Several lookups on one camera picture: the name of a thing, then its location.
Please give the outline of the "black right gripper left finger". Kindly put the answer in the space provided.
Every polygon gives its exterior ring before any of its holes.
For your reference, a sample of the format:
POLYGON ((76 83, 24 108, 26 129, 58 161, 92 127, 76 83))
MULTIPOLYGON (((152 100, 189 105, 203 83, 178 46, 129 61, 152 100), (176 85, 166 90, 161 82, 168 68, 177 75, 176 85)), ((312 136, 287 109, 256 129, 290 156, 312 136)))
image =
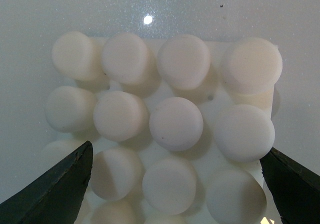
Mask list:
POLYGON ((2 224, 73 224, 91 177, 93 146, 75 149, 24 189, 1 203, 2 224))

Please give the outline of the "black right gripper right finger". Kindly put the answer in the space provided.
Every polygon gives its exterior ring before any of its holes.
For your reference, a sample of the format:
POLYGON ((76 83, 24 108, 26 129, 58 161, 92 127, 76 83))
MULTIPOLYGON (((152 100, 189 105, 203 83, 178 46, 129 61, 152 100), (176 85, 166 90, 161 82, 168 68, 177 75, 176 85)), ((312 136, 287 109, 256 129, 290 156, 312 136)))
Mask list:
POLYGON ((318 224, 320 176, 274 147, 259 161, 281 222, 318 224))

